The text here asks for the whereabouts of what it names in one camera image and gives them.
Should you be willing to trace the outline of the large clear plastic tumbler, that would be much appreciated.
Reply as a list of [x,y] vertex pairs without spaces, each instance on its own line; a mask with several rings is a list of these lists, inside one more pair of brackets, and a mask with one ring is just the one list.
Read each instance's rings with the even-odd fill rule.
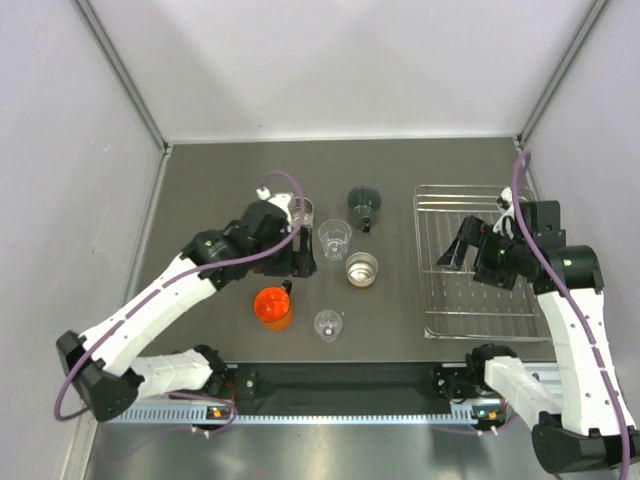
[[349,250],[352,230],[340,219],[329,219],[318,229],[318,237],[324,256],[332,261],[342,260]]

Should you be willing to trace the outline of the small clear plastic cup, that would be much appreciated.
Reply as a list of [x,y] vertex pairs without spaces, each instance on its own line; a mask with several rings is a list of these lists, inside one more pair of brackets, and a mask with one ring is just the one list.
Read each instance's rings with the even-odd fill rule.
[[323,310],[314,318],[314,329],[319,338],[326,342],[336,340],[342,327],[341,315],[333,310]]

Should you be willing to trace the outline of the dark green mug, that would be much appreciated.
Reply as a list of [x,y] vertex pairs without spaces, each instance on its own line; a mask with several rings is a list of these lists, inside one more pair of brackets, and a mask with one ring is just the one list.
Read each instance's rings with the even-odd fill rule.
[[380,193],[369,186],[353,188],[347,195],[347,217],[349,224],[363,233],[369,233],[376,225],[382,197]]

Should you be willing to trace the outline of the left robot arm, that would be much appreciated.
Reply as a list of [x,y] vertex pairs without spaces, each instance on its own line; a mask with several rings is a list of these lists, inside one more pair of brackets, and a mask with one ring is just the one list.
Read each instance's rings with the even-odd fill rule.
[[99,325],[61,335],[63,386],[74,388],[99,422],[143,398],[217,396],[228,369],[216,350],[197,345],[155,357],[142,351],[192,307],[250,272],[308,278],[316,269],[303,199],[279,193],[255,201],[225,228],[196,234],[158,278]]

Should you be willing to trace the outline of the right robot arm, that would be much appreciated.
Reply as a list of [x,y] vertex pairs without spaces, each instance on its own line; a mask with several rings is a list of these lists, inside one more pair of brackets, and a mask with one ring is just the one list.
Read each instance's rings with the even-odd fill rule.
[[627,478],[639,461],[639,429],[616,379],[597,255],[567,245],[558,202],[498,205],[502,215],[494,225],[465,217],[437,264],[458,271],[474,247],[474,281],[511,290],[524,278],[532,286],[551,333],[562,395],[536,379],[511,348],[494,344],[467,354],[467,385],[511,405],[547,473],[616,469]]

